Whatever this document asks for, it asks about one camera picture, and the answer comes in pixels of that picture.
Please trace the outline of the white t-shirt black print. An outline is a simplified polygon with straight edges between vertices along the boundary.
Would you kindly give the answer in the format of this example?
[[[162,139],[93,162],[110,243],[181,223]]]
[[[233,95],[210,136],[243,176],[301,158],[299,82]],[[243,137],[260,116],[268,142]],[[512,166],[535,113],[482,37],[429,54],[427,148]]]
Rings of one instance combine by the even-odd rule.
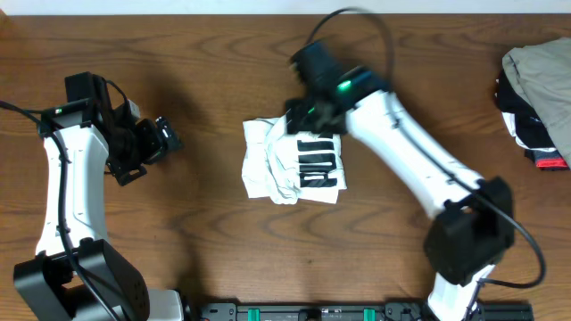
[[[285,117],[247,120],[243,128],[242,179],[249,198],[287,205],[299,200],[335,204],[347,188],[339,135],[290,135]]]

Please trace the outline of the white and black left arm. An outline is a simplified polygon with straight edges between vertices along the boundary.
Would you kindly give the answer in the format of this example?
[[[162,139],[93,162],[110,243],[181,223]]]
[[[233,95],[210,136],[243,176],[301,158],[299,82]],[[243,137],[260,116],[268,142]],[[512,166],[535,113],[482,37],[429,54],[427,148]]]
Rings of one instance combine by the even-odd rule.
[[[108,242],[102,124],[94,99],[43,111],[46,220],[35,258],[14,268],[16,290],[39,320],[182,320],[179,293],[148,289]]]

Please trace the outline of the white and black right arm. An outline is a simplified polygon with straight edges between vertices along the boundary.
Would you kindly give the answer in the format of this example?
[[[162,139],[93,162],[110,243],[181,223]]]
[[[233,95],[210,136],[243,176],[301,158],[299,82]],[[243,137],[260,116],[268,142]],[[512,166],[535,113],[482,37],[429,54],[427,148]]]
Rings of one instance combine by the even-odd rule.
[[[424,241],[435,271],[431,316],[470,317],[481,286],[515,241],[507,183],[486,180],[454,158],[373,71],[299,65],[296,72],[307,95],[290,105],[288,132],[349,134],[385,162],[432,221]]]

